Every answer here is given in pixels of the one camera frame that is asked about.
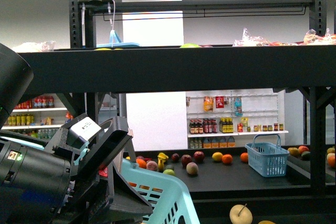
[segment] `yellow label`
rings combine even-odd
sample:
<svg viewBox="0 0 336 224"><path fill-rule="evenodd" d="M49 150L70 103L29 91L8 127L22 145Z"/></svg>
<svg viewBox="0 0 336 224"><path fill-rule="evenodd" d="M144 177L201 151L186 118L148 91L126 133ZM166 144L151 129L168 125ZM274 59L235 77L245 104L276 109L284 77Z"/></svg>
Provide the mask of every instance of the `yellow label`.
<svg viewBox="0 0 336 224"><path fill-rule="evenodd" d="M226 148L227 147L227 143L219 143L219 148Z"/></svg>
<svg viewBox="0 0 336 224"><path fill-rule="evenodd" d="M211 148L211 143L204 143L203 144L203 148Z"/></svg>
<svg viewBox="0 0 336 224"><path fill-rule="evenodd" d="M219 143L212 143L211 148L219 148Z"/></svg>

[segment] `black metal shelf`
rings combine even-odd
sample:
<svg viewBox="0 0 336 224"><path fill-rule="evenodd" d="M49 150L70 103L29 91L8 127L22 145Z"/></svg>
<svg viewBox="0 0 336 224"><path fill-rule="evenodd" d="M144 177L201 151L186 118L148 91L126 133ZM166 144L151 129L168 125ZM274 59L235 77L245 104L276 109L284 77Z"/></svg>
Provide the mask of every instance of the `black metal shelf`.
<svg viewBox="0 0 336 224"><path fill-rule="evenodd" d="M20 55L34 71L26 94L336 86L336 46L152 48Z"/></svg>
<svg viewBox="0 0 336 224"><path fill-rule="evenodd" d="M188 48L153 47L124 50L82 50L81 8L85 4L86 47L96 46L94 17L107 13L108 1L69 1L70 42L72 50L20 54L31 66L34 79L25 96L42 93L63 93L78 114L85 111L87 93L88 115L97 120L101 92L138 93L192 90L225 90L257 88L299 89L311 103L311 167L308 188L301 188L304 197L288 188L279 188L279 197L263 198L246 195L246 202L292 214L283 206L300 206L302 200L313 200L330 208L335 199L335 186L325 181L325 107L336 99L336 46L227 47ZM117 3L116 12L153 12L202 9L250 9L275 7L309 7L309 28L324 35L327 25L326 0L241 0L212 2L144 2ZM195 192L196 209L202 212L205 192ZM220 215L218 206L229 206L235 199L207 198L207 206ZM307 214L322 208L310 207Z"/></svg>

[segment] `shelf frame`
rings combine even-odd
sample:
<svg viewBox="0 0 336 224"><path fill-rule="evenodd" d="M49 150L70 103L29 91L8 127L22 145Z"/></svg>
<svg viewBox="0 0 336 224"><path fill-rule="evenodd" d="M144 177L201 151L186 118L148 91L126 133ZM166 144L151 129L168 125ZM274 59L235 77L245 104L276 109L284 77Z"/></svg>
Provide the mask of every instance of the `shelf frame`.
<svg viewBox="0 0 336 224"><path fill-rule="evenodd" d="M45 109L18 109L13 110L12 112L19 113L19 112L45 112L45 111L64 111L67 108L45 108Z"/></svg>
<svg viewBox="0 0 336 224"><path fill-rule="evenodd" d="M25 125L25 126L4 126L1 130L29 130L29 129L50 129L60 128L63 124L52 125Z"/></svg>
<svg viewBox="0 0 336 224"><path fill-rule="evenodd" d="M81 42L72 40L73 33L77 36L81 31L81 4L85 3L86 19L86 47L82 49ZM334 201L335 186L326 196L325 169L321 169L320 162L324 155L323 130L325 124L323 106L318 106L327 87L336 86L336 47L335 46L288 46L288 47L245 47L233 48L216 46L213 48L189 48L181 50L176 47L146 47L130 48L125 50L93 51L95 43L94 16L107 12L108 1L73 2L75 6L75 20L71 19L70 8L70 44L71 49L54 52L22 53L20 54L31 66L34 79L26 91L26 95L42 93L96 93L113 92L116 94L140 92L172 92L192 90L231 90L231 89L257 89L274 88L299 89L308 96L311 106L311 180L310 188L305 188L310 198L321 199L321 204ZM141 2L117 3L116 12L158 12L189 9L251 9L266 7L309 7L309 28L324 35L326 30L326 0L243 0L218 2ZM226 82L204 83L203 76L212 76L215 80L223 79L223 66L213 65L220 62L225 55L226 67L234 69L236 62L244 62L240 71L233 71L225 76ZM98 99L93 98L89 103L96 106ZM95 108L91 108L95 117ZM285 188L279 189L281 195ZM256 197L249 197L252 202ZM274 199L277 206L291 202L286 195L284 201Z"/></svg>
<svg viewBox="0 0 336 224"><path fill-rule="evenodd" d="M258 132L234 132L234 133L209 133L209 134L188 134L189 138L193 137L218 137L218 136L244 136L244 135L269 135L269 134L285 134L288 131L258 131Z"/></svg>

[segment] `shelf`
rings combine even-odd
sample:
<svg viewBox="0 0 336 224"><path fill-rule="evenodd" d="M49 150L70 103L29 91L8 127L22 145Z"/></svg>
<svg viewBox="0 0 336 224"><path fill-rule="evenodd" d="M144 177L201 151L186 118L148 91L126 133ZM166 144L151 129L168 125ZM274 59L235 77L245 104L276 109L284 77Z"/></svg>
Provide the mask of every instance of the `shelf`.
<svg viewBox="0 0 336 224"><path fill-rule="evenodd" d="M89 0L77 0L81 9L85 4L87 9L95 13L105 13L110 0L102 0L95 5ZM150 2L117 2L116 13L147 13L171 12L177 10L222 10L251 8L285 8L310 6L313 0L191 0L191 1L150 1Z"/></svg>
<svg viewBox="0 0 336 224"><path fill-rule="evenodd" d="M209 134L188 134L188 137L216 137L216 136L243 136L243 135L258 135L258 134L284 134L288 131L258 131L258 132L234 132L234 133L209 133Z"/></svg>
<svg viewBox="0 0 336 224"><path fill-rule="evenodd" d="M2 130L26 130L26 129L43 129L43 128L60 128L63 124L53 125L29 125L29 126L4 126Z"/></svg>
<svg viewBox="0 0 336 224"><path fill-rule="evenodd" d="M234 98L234 97L276 97L278 93L274 94L266 94L266 93L259 93L259 94L230 94L230 95L198 95L196 97L190 97L190 99L203 99L204 97L216 97L216 96L223 96L223 97L229 97L229 98Z"/></svg>
<svg viewBox="0 0 336 224"><path fill-rule="evenodd" d="M195 115L198 115L197 113L187 113L187 119L203 119L203 118L209 118L209 119L219 119L221 118L221 116L205 116L205 117L202 117L202 118L197 118ZM259 115L259 114L250 114L250 115L244 115L243 116L237 116L237 115L230 115L229 117L230 118L242 118L242 117L249 117L249 118L277 118L278 115L271 115L271 114L267 114L267 115Z"/></svg>
<svg viewBox="0 0 336 224"><path fill-rule="evenodd" d="M110 110L117 110L117 108L110 108L110 107L105 107L105 108L100 108L101 111L110 111Z"/></svg>
<svg viewBox="0 0 336 224"><path fill-rule="evenodd" d="M185 50L153 47L109 51L27 52L20 55L34 72L34 78L25 94L55 93L56 90L59 93L139 93L330 87L336 83L336 46L212 47ZM204 76L211 76L212 80L223 79L223 65L213 64L221 62L223 55L226 69L235 69L237 62L244 64L239 65L239 71L230 72L225 83L204 81ZM202 66L202 74L195 74L196 70L190 67L190 62L193 66ZM111 71L111 66L118 66L118 69ZM92 77L100 81L92 85ZM50 85L49 80L57 81Z"/></svg>
<svg viewBox="0 0 336 224"><path fill-rule="evenodd" d="M188 134L188 137L216 137L216 136L237 136L238 133L208 133L208 134Z"/></svg>
<svg viewBox="0 0 336 224"><path fill-rule="evenodd" d="M288 131L258 131L258 132L239 132L239 136L243 135L258 135L258 134L263 134L263 135L269 135L269 134L282 134L282 133L288 133Z"/></svg>
<svg viewBox="0 0 336 224"><path fill-rule="evenodd" d="M42 111L65 111L67 108L45 108L45 109L23 109L23 110L13 110L13 112L42 112Z"/></svg>
<svg viewBox="0 0 336 224"><path fill-rule="evenodd" d="M244 113L275 113L278 110L243 110ZM218 113L231 113L234 114L235 111L197 111L197 112L187 112L188 115L190 114L218 114Z"/></svg>
<svg viewBox="0 0 336 224"><path fill-rule="evenodd" d="M333 119L334 120L334 116L333 115L326 115L325 119Z"/></svg>

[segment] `light blue basket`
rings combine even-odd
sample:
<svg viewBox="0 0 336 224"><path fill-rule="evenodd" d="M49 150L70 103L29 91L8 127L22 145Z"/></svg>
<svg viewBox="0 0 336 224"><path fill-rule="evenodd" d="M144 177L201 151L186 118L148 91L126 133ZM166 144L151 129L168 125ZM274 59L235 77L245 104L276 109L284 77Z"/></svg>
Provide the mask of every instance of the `light blue basket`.
<svg viewBox="0 0 336 224"><path fill-rule="evenodd" d="M110 31L110 41L108 44L98 44L98 48L101 47L140 47L140 44L134 42L122 42L116 31Z"/></svg>
<svg viewBox="0 0 336 224"><path fill-rule="evenodd" d="M277 144L255 143L260 136L278 136ZM248 164L264 177L280 177L286 175L287 157L289 151L281 148L281 138L278 134L259 134L253 138L253 143L246 144Z"/></svg>
<svg viewBox="0 0 336 224"><path fill-rule="evenodd" d="M121 175L153 207L153 214L143 217L148 224L199 224L199 219L187 186L178 178L140 168L123 159Z"/></svg>

